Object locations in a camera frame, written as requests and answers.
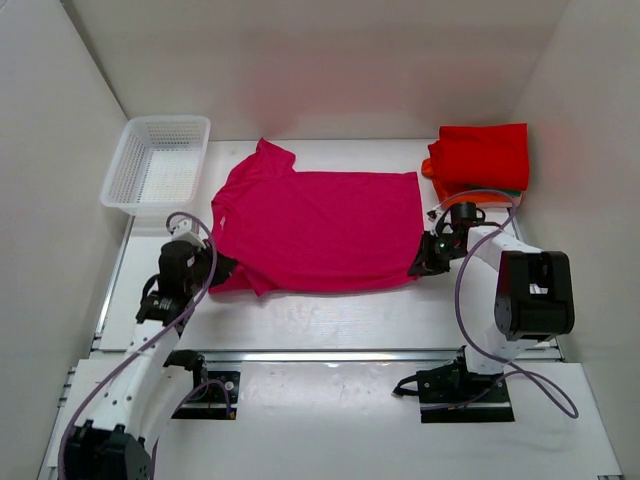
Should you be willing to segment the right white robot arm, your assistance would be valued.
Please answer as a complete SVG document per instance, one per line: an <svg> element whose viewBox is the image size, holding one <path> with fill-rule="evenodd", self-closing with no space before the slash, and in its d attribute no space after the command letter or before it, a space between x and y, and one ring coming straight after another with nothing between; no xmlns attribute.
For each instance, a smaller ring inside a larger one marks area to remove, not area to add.
<svg viewBox="0 0 640 480"><path fill-rule="evenodd" d="M417 375L424 401L459 408L486 396L525 350L570 333L575 323L566 254L527 245L496 225L457 221L444 232L424 233L410 271L446 273L454 260L478 258L498 274L494 320L482 337L459 328L465 345L443 367Z"/></svg>

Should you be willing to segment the magenta t shirt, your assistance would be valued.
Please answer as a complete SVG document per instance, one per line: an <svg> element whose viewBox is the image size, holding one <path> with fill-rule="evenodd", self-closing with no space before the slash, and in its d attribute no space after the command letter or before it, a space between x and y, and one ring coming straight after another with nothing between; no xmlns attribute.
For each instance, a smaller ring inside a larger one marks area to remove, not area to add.
<svg viewBox="0 0 640 480"><path fill-rule="evenodd" d="M413 281L424 229L416 173L297 171L295 162L261 139L212 199L218 255L236 264L210 293L352 293Z"/></svg>

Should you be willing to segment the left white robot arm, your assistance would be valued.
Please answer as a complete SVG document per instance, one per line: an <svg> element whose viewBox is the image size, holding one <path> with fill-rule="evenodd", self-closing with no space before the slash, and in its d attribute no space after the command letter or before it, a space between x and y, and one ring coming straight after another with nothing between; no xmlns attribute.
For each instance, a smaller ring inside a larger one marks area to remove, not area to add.
<svg viewBox="0 0 640 480"><path fill-rule="evenodd" d="M208 289L234 260L212 242L173 240L145 283L123 360L77 407L58 451L61 479L150 479L164 426L212 385L203 357L177 344Z"/></svg>

